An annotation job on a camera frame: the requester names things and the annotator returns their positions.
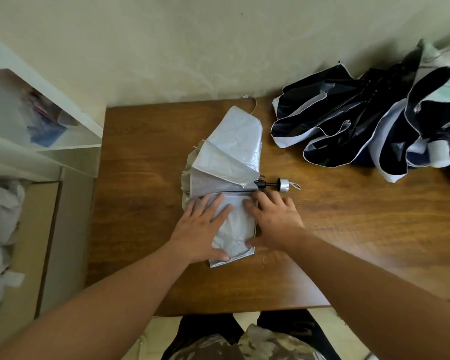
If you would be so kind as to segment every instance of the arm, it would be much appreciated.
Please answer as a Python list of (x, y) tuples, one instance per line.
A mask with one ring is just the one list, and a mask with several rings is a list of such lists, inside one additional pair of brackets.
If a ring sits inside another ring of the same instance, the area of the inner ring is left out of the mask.
[(307, 232), (290, 198), (244, 201), (262, 230), (249, 246), (286, 252), (380, 359), (450, 359), (450, 303)]
[(188, 205), (170, 241), (156, 252), (90, 286), (1, 345), (0, 360), (120, 359), (190, 263), (228, 260), (211, 244), (231, 206), (212, 220), (223, 195), (205, 209), (208, 199), (195, 210), (194, 202)]

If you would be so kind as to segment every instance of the person's left hand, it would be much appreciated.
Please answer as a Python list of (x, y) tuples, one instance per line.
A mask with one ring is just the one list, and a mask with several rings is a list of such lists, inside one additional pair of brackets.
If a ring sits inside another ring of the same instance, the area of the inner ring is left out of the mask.
[(224, 194), (219, 194), (206, 209), (211, 194), (206, 195), (200, 201), (190, 201), (185, 213), (176, 224), (170, 237), (170, 243), (179, 247), (187, 256), (190, 263), (203, 260), (227, 261), (225, 251), (212, 248), (212, 241), (218, 229), (232, 212), (232, 205), (227, 205), (220, 214), (214, 218), (218, 205), (224, 200)]

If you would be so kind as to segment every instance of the forearm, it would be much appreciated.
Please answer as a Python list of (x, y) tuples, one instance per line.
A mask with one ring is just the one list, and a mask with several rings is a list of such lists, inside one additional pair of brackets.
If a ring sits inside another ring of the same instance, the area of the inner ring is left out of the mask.
[(120, 359), (187, 265), (165, 244), (34, 321), (0, 347), (0, 359)]
[(289, 256), (380, 360), (450, 359), (450, 303), (298, 232)]

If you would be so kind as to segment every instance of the brown wooden tabletop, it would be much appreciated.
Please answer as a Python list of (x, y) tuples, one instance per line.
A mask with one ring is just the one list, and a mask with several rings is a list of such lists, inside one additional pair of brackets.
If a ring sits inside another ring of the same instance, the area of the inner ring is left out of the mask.
[[(187, 155), (233, 105), (252, 99), (107, 109), (90, 238), (87, 284), (152, 253), (182, 215), (180, 176)], [(253, 114), (263, 125), (260, 172), (287, 178), (306, 227), (324, 240), (450, 299), (450, 183), (439, 169), (411, 171), (397, 183), (376, 170), (307, 163), (303, 146), (279, 149), (270, 137), (271, 99)], [(189, 266), (157, 315), (246, 312), (327, 305), (281, 252), (216, 268)]]

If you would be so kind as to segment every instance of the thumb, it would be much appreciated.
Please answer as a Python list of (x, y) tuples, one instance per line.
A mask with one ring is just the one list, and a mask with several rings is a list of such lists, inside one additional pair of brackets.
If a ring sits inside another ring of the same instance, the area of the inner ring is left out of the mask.
[(227, 262), (230, 259), (228, 254), (219, 248), (212, 248), (209, 256), (210, 260), (221, 260), (222, 262)]
[(253, 246), (265, 246), (264, 240), (261, 236), (249, 238), (245, 242), (245, 245), (249, 248), (252, 248)]

